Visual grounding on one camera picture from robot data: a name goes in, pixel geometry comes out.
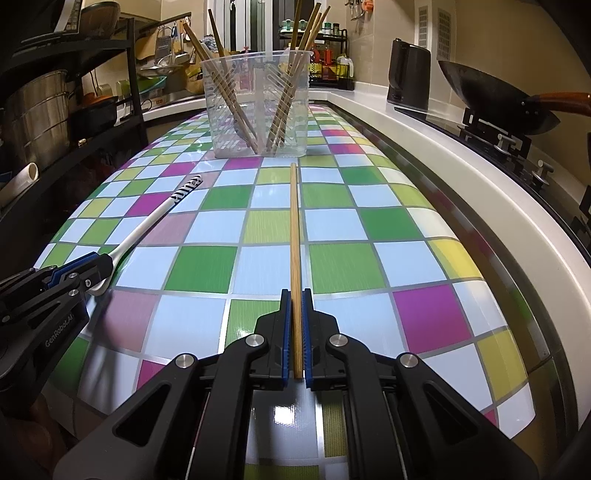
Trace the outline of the wooden chopstick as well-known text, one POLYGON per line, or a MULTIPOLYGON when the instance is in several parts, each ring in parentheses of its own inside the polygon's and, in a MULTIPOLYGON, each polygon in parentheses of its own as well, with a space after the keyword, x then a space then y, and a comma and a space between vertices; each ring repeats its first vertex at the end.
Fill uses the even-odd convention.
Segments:
POLYGON ((303 314, 301 313, 301 234, 298 214, 297 164, 290 165, 290 291, 293 302, 294 378, 304 378, 303 314))
POLYGON ((301 39, 298 39, 297 26, 294 26, 290 43, 290 59, 287 63, 287 78, 283 82, 283 92, 281 92, 280 101, 277 103, 276 114, 274 114, 266 141, 266 147, 270 153, 276 153, 286 138, 287 118, 297 91, 297 82, 300 80, 305 64, 310 59, 311 47, 315 44, 322 23, 329 13, 329 7, 325 11, 322 11, 321 8, 321 3, 315 4, 301 39))
POLYGON ((238 125, 239 136, 242 137, 243 140, 249 141, 252 137, 250 137, 249 134, 249 127, 246 126, 245 120, 242 118, 242 107, 239 106, 238 101, 236 100, 235 88, 233 88, 230 84, 232 78, 229 73, 228 64, 225 60, 221 36, 218 33, 217 25, 215 23, 213 11, 211 8, 207 9, 207 13, 209 23, 211 23, 212 34, 214 36, 219 62, 221 62, 221 76, 224 83, 224 92, 228 95, 229 100, 228 108, 232 111, 232 115, 235 116, 235 122, 238 125))
POLYGON ((256 154, 259 152, 256 145, 256 134, 253 133, 253 128, 250 126, 249 120, 242 110, 242 106, 238 103, 238 98, 235 96, 235 90, 228 83, 228 74, 222 74, 214 63, 215 58, 211 56, 209 50, 200 42, 194 34, 190 25, 185 21, 181 21, 181 26, 184 32, 188 35, 192 46, 197 51, 197 56, 200 59, 200 64, 205 67, 205 71, 211 76, 214 86, 217 88, 219 95, 223 98, 228 109, 238 125, 238 132, 242 134, 242 139, 252 148, 256 154))

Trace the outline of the black metal shelf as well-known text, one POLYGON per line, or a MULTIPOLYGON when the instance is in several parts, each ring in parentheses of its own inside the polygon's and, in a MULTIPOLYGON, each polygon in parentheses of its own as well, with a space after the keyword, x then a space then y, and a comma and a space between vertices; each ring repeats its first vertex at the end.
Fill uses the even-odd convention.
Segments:
POLYGON ((30 81, 54 70, 66 71, 69 100, 67 152, 44 170, 38 180, 1 209, 1 274, 10 276, 31 267, 74 210, 118 167, 147 144, 136 77, 137 30, 123 20, 109 39, 80 34, 53 34, 25 41, 1 67, 1 170, 17 173, 21 165, 2 137, 9 98, 30 81), (100 97, 83 89, 83 78, 124 57, 130 95, 118 99, 113 127, 90 138, 76 136, 71 114, 100 97))

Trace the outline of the white paper roll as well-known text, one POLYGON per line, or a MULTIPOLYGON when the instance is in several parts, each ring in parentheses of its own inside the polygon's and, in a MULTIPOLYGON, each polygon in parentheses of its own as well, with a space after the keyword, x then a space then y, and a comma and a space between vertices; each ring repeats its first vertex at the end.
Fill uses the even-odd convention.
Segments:
POLYGON ((27 164, 12 180, 0 190, 0 207, 4 208, 20 194, 31 187, 39 176, 36 163, 27 164))

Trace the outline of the checkered colourful table mat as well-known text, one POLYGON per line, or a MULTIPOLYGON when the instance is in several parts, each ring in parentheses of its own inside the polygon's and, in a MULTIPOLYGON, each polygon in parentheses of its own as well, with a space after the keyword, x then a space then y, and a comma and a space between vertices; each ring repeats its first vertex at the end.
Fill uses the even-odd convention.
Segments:
MULTIPOLYGON (((43 249, 38 267, 109 255, 202 177, 127 252, 106 292, 87 292, 88 325, 49 378, 51 410, 69 419, 76 445, 177 355, 221 354, 279 309, 293 163, 301 306, 310 290, 315 310, 370 351, 417 355, 517 445, 536 412, 483 268, 399 161, 318 106, 301 157, 218 158, 207 114, 183 122, 105 179, 43 249)), ((351 479, 341 391, 294 378, 293 302, 288 368, 283 390, 253 393, 241 479, 351 479)))

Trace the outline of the stainless steel stock pot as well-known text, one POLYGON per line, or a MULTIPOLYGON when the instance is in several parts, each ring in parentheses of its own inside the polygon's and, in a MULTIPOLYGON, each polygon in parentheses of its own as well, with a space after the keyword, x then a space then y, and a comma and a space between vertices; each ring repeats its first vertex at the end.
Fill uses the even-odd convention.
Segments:
POLYGON ((30 81, 8 100, 2 139, 21 165, 51 166, 69 148, 66 71, 54 70, 30 81))

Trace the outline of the orange lidded pot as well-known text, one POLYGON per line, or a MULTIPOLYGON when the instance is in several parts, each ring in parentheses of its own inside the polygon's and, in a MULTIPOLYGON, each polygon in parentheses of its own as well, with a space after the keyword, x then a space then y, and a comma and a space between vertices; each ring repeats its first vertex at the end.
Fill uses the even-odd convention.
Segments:
POLYGON ((110 129, 117 120, 117 102, 117 96, 100 96, 89 100, 71 114, 72 132, 80 138, 90 138, 110 129))

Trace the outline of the black gas stove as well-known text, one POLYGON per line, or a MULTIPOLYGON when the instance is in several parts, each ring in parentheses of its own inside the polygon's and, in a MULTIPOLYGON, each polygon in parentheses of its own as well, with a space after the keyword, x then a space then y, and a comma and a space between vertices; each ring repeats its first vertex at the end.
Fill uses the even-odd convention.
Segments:
POLYGON ((402 105, 394 110, 455 139, 503 171, 552 217, 585 261, 590 260, 590 187, 582 186, 526 135, 513 135, 470 108, 460 117, 402 105))

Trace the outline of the brown bowl on shelf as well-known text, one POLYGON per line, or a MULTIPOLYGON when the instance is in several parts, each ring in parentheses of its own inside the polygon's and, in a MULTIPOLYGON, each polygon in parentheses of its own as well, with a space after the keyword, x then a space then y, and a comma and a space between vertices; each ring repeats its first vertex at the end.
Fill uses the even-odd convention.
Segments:
POLYGON ((120 16, 120 5, 115 1, 101 1, 82 9, 79 33, 89 39, 109 39, 120 16))

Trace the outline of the clear plastic measuring cup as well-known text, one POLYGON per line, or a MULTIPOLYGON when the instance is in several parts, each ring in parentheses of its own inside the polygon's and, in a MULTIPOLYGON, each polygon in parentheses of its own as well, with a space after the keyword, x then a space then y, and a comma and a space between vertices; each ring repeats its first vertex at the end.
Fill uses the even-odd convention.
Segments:
POLYGON ((287 78, 287 62, 283 57, 286 50, 273 52, 248 53, 225 56, 235 88, 235 96, 242 106, 253 133, 259 152, 252 151, 239 136, 238 125, 232 117, 211 76, 201 65, 204 74, 204 94, 206 113, 211 131, 212 148, 218 158, 238 157, 301 157, 308 146, 308 63, 297 82, 293 104, 287 118, 287 130, 284 143, 276 153, 270 153, 266 147, 270 126, 276 114, 277 103, 283 92, 283 82, 287 78))

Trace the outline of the black electric kettle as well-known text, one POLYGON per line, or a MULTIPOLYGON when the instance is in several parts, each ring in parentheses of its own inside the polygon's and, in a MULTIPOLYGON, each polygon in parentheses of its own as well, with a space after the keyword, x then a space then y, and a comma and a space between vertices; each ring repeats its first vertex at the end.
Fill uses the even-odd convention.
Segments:
POLYGON ((431 52, 396 38, 389 68, 390 103, 426 111, 429 106, 431 52))

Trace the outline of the black spice rack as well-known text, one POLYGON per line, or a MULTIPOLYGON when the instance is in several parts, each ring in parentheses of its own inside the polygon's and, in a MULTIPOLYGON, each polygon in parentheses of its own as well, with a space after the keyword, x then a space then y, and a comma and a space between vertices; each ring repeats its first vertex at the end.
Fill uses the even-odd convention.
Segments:
MULTIPOLYGON (((293 37, 294 21, 284 19, 280 21, 280 47, 286 50, 283 63, 286 68, 290 64, 290 40, 293 37)), ((301 41, 304 30, 308 27, 308 20, 301 19, 297 25, 297 44, 301 41)), ((352 91, 355 88, 355 73, 353 60, 348 55, 348 30, 341 28, 339 23, 325 21, 318 30, 315 43, 311 46, 311 59, 308 65, 310 72, 310 86, 314 88, 335 88, 352 91)))

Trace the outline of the hanging utensils on wall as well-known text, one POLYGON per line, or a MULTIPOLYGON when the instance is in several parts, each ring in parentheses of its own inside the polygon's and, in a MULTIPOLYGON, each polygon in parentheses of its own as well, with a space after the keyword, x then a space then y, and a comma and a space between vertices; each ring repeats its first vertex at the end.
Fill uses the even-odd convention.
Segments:
POLYGON ((346 7, 349 8, 349 17, 352 21, 363 20, 374 11, 373 0, 348 0, 346 7))

